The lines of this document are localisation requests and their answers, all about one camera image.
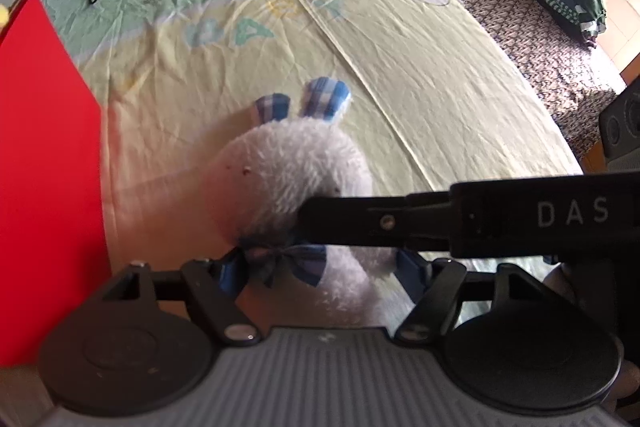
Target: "black speaker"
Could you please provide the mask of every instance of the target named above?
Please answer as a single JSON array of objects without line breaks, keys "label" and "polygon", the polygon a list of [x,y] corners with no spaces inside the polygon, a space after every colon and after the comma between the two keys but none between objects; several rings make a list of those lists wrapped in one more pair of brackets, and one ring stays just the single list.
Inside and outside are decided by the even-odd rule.
[{"label": "black speaker", "polygon": [[640,80],[607,105],[598,120],[607,170],[640,169]]}]

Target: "plush bunny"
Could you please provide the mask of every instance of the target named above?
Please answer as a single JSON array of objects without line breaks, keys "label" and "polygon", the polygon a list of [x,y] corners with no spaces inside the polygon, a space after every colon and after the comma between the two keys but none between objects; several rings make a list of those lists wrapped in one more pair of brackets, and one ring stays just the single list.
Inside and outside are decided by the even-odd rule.
[{"label": "plush bunny", "polygon": [[[254,270],[240,305],[263,330],[389,325],[411,308],[380,279],[394,268],[392,249],[306,245],[296,237],[308,198],[372,195],[363,153],[337,126],[350,98],[345,83],[326,77],[307,84],[300,118],[287,118],[288,96],[260,98],[259,125],[228,143],[207,170],[215,226],[244,248]],[[398,318],[390,321],[388,309]]]}]

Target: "bow tie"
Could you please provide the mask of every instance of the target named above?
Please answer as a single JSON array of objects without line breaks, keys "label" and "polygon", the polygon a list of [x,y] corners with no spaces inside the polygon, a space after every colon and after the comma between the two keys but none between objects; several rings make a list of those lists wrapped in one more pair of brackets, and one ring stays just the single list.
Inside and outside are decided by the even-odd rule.
[{"label": "bow tie", "polygon": [[253,275],[258,276],[267,288],[273,286],[276,269],[286,264],[291,273],[310,286],[318,286],[326,266],[325,245],[291,245],[290,247],[266,247],[251,241],[240,241],[244,256]]}]

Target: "red folder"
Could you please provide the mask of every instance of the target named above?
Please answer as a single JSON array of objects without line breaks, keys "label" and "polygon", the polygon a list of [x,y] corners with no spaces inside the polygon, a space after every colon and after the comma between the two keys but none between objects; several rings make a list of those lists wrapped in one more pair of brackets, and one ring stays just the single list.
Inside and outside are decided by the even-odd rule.
[{"label": "red folder", "polygon": [[110,276],[100,202],[100,106],[40,0],[0,33],[0,365]]}]

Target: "plush toy ear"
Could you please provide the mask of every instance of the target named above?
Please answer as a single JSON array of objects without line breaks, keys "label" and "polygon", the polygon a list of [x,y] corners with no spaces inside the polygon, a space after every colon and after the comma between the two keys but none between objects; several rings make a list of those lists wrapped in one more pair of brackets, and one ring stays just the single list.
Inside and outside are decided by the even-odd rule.
[{"label": "plush toy ear", "polygon": [[275,92],[258,98],[254,102],[253,117],[256,125],[272,120],[284,120],[289,114],[289,97]]},{"label": "plush toy ear", "polygon": [[351,102],[351,91],[341,80],[321,76],[306,84],[300,116],[337,122]]}]

